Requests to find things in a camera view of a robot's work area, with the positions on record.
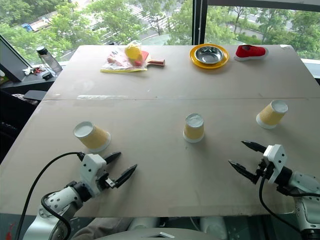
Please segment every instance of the yellow paper cup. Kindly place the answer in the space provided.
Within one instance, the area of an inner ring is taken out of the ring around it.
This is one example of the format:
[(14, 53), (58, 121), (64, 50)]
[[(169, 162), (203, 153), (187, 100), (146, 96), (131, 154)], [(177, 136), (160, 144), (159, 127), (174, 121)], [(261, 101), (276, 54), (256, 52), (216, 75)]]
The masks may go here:
[(265, 129), (273, 129), (288, 112), (288, 105), (282, 100), (273, 100), (257, 116), (256, 122)]
[(76, 136), (91, 153), (98, 153), (109, 146), (111, 135), (90, 121), (79, 123), (73, 130)]
[(205, 136), (204, 118), (198, 113), (191, 113), (185, 118), (183, 137), (189, 143), (200, 142)]

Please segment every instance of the red sneaker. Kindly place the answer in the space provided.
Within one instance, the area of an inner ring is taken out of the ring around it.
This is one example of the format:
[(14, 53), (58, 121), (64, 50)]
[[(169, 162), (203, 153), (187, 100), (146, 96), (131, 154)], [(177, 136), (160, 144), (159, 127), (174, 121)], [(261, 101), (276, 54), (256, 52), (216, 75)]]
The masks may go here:
[(235, 52), (234, 59), (246, 61), (250, 59), (263, 59), (268, 55), (268, 49), (263, 46), (240, 45)]

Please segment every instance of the water bottle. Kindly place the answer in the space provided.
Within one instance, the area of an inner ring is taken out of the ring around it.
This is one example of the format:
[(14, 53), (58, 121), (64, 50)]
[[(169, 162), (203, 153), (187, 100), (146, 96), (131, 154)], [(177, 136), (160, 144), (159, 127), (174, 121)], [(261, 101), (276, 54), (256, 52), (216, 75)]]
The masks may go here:
[(44, 46), (37, 47), (36, 51), (39, 57), (42, 58), (56, 74), (62, 71), (60, 64)]

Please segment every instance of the metal bowl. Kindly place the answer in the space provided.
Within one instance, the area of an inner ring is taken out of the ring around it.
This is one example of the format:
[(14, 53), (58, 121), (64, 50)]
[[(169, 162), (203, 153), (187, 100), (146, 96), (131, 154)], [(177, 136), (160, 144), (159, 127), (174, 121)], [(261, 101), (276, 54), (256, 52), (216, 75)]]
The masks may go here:
[(194, 56), (203, 64), (216, 64), (224, 59), (224, 53), (215, 46), (199, 47)]

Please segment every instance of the table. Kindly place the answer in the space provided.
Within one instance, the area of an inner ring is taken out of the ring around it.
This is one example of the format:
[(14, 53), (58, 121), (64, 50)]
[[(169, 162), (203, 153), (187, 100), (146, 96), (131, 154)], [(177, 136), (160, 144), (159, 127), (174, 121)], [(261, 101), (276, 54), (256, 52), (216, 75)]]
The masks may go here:
[[(236, 49), (225, 47), (230, 54)], [(231, 159), (255, 171), (262, 155), (240, 141), (282, 144), (288, 168), (318, 177), (320, 155), (319, 86), (291, 48), (267, 47), (270, 56), (265, 61), (230, 59), (225, 67), (208, 71), (187, 59), (190, 46), (148, 46), (154, 57), (162, 53), (164, 69), (108, 74), (99, 69), (111, 47), (81, 46), (0, 165), (0, 212), (21, 213), (30, 185), (48, 161), (65, 152), (86, 151), (72, 131), (88, 120), (112, 134), (102, 156), (122, 152), (109, 166), (111, 177), (134, 164), (138, 167), (121, 188), (108, 189), (86, 202), (78, 216), (266, 213), (259, 202), (259, 187), (228, 163)], [(173, 66), (179, 61), (180, 66)], [(281, 62), (291, 70), (283, 69)], [(284, 99), (289, 111), (275, 129), (263, 129), (256, 115), (274, 98)], [(197, 144), (182, 136), (185, 116), (192, 112), (204, 117), (205, 137)], [(79, 165), (75, 156), (53, 164), (35, 188), (27, 213), (36, 214), (44, 194), (80, 180)], [(265, 185), (264, 196), (278, 213), (293, 210), (292, 198), (277, 193), (275, 185)]]

